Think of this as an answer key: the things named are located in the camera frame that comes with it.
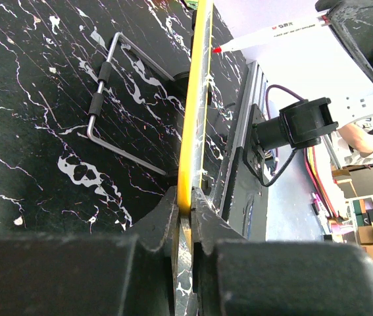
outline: marker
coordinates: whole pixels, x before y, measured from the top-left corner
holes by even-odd
[[[238,51],[256,45],[266,44],[270,40],[276,40],[278,38],[284,38],[295,34],[302,34],[304,31],[329,25],[330,21],[325,15],[327,12],[328,11],[323,11],[322,13],[318,13],[317,16],[311,18],[277,24],[270,28],[263,28],[254,33],[234,38],[228,43],[213,49],[212,52],[225,53],[227,51]]]

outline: white surface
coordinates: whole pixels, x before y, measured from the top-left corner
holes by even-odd
[[[316,0],[215,0],[233,37],[274,24],[316,14]],[[258,60],[271,84],[282,84],[302,97],[360,97],[373,94],[373,84],[353,62],[328,27],[243,50],[248,61]],[[276,103],[293,98],[273,92]]]

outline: marble tabletop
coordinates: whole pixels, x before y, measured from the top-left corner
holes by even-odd
[[[215,10],[213,46],[231,38]],[[0,233],[119,232],[168,184],[86,138],[97,74],[123,32],[172,76],[189,70],[191,12],[171,0],[0,0]],[[185,100],[128,47],[96,124],[107,142],[164,170],[178,165]],[[204,173],[215,181],[245,60],[212,58]]]

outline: yellow-edged board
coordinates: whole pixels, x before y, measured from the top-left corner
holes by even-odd
[[[191,211],[192,188],[201,187],[213,3],[213,0],[198,2],[179,161],[178,206],[182,215],[188,215]]]

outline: purple cable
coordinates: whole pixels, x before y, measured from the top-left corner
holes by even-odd
[[[300,95],[291,91],[290,89],[287,89],[286,87],[283,87],[279,84],[272,84],[271,86],[269,86],[266,89],[266,92],[265,92],[265,107],[266,107],[266,113],[268,114],[268,120],[271,119],[270,107],[268,106],[268,94],[269,94],[269,92],[272,88],[283,90],[284,92],[287,92],[289,95],[292,95],[293,97],[295,97],[299,101],[304,100]],[[275,163],[274,172],[273,172],[274,174],[276,174],[278,172],[278,148],[275,149],[275,153],[276,153],[276,163]]]

